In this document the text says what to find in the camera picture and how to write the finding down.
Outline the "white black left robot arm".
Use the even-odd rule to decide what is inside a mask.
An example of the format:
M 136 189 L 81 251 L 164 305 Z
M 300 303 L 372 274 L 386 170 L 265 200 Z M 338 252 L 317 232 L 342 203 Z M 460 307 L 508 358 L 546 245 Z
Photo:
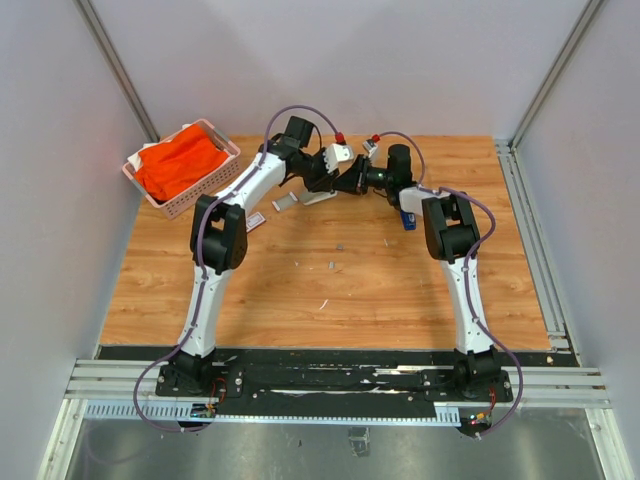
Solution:
M 226 289 L 248 251 L 247 215 L 272 188 L 292 177 L 313 187 L 332 176 L 335 161 L 323 150 L 305 151 L 315 124 L 292 116 L 285 130 L 269 136 L 249 166 L 214 196 L 203 195 L 194 210 L 191 250 L 194 289 L 175 351 L 160 370 L 158 395 L 205 396 L 218 384 L 213 365 L 216 329 Z

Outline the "grey white stapler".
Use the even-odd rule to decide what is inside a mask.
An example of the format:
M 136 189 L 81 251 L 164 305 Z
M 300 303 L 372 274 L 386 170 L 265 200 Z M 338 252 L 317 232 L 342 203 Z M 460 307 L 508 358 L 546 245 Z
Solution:
M 303 191 L 299 195 L 299 201 L 304 206 L 313 205 L 322 201 L 326 201 L 334 198 L 337 195 L 335 191 L 333 192 L 309 192 L 307 190 Z

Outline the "pink plastic basket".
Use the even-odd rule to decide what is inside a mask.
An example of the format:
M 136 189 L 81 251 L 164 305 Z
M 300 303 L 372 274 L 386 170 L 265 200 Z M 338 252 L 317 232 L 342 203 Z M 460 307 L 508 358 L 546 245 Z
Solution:
M 206 175 L 195 185 L 185 190 L 178 196 L 174 197 L 172 200 L 166 202 L 157 201 L 149 193 L 147 193 L 146 190 L 134 178 L 135 171 L 140 166 L 139 152 L 144 148 L 151 147 L 158 143 L 167 142 L 173 139 L 183 129 L 192 124 L 200 125 L 206 131 L 211 141 L 219 149 L 224 150 L 228 154 L 228 158 L 218 169 Z M 232 140 L 230 140 L 230 138 L 225 135 L 220 129 L 214 127 L 209 121 L 205 119 L 198 119 L 193 123 L 183 125 L 179 131 L 169 135 L 158 143 L 147 143 L 143 145 L 140 150 L 130 155 L 125 161 L 125 164 L 122 166 L 122 172 L 127 177 L 127 179 L 130 180 L 133 185 L 143 194 L 144 198 L 149 202 L 149 204 L 154 209 L 161 212 L 168 219 L 173 219 L 184 212 L 187 208 L 195 203 L 199 195 L 212 192 L 215 188 L 230 181 L 239 173 L 239 147 Z

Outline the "left aluminium frame post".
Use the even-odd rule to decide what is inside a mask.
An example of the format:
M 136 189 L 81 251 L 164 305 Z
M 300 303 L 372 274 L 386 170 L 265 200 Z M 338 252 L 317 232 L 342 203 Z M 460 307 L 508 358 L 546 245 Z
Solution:
M 160 139 L 160 135 L 151 120 L 151 117 L 147 112 L 147 109 L 145 108 L 142 99 L 137 92 L 134 83 L 132 82 L 93 2 L 90 0 L 74 0 L 73 4 L 85 22 L 86 27 L 93 37 L 109 70 L 119 85 L 145 137 L 149 141 L 158 141 Z

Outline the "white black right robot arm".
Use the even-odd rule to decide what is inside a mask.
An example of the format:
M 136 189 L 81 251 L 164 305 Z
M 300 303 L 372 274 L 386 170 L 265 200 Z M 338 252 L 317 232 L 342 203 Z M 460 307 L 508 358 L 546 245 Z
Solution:
M 423 219 L 427 251 L 445 276 L 456 324 L 455 363 L 444 384 L 463 399 L 495 402 L 500 398 L 501 366 L 479 291 L 476 254 L 481 236 L 471 201 L 464 193 L 430 190 L 414 181 L 406 145 L 389 147 L 387 166 L 375 167 L 377 147 L 376 138 L 366 140 L 365 152 L 337 177 L 334 187 L 354 195 L 382 190 L 392 207 Z

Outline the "right aluminium frame post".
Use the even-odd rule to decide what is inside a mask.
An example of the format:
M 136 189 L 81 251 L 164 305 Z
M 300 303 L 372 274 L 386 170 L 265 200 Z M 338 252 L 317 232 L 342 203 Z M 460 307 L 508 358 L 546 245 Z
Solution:
M 541 113 L 547 100 L 559 83 L 565 70 L 568 68 L 570 61 L 573 59 L 591 27 L 596 22 L 597 17 L 607 4 L 607 0 L 589 0 L 585 3 L 511 136 L 508 142 L 511 150 L 517 149 L 524 140 L 535 119 Z

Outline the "orange cloth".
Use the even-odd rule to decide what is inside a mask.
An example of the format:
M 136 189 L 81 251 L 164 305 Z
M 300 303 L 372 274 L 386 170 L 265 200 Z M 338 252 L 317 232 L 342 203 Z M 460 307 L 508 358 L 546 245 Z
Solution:
M 228 158 L 198 124 L 173 139 L 142 149 L 134 178 L 155 200 L 172 200 L 218 169 Z

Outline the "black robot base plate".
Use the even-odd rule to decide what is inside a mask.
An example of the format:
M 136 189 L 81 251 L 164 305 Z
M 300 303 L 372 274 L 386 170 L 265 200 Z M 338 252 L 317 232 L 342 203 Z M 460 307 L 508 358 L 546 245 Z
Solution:
M 171 356 L 167 347 L 106 346 L 100 360 L 142 361 L 135 376 L 135 399 L 160 398 L 203 401 L 216 408 L 231 398 L 301 395 L 401 396 L 409 401 L 480 403 L 494 409 L 501 404 L 517 406 L 522 400 L 524 371 L 518 357 L 496 350 L 501 366 L 500 398 L 492 402 L 466 399 L 451 379 L 455 354 L 444 351 L 307 350 L 265 348 L 218 348 L 213 365 L 219 369 L 218 384 L 205 396 L 158 395 L 160 370 Z

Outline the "aluminium frame post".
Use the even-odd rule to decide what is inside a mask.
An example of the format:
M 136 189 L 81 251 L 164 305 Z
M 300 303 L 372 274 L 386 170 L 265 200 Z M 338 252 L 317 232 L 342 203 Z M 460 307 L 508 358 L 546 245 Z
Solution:
M 524 140 L 535 119 L 541 113 L 547 100 L 559 83 L 565 70 L 568 68 L 570 61 L 573 59 L 591 27 L 596 22 L 597 17 L 607 4 L 607 0 L 589 0 L 585 3 L 511 136 L 508 142 L 511 150 L 517 149 Z
M 158 141 L 160 139 L 160 135 L 151 120 L 151 117 L 147 112 L 147 109 L 145 108 L 142 99 L 137 92 L 134 83 L 132 82 L 93 2 L 90 0 L 74 0 L 73 4 L 85 22 L 86 27 L 93 37 L 109 70 L 119 85 L 145 137 L 149 141 Z

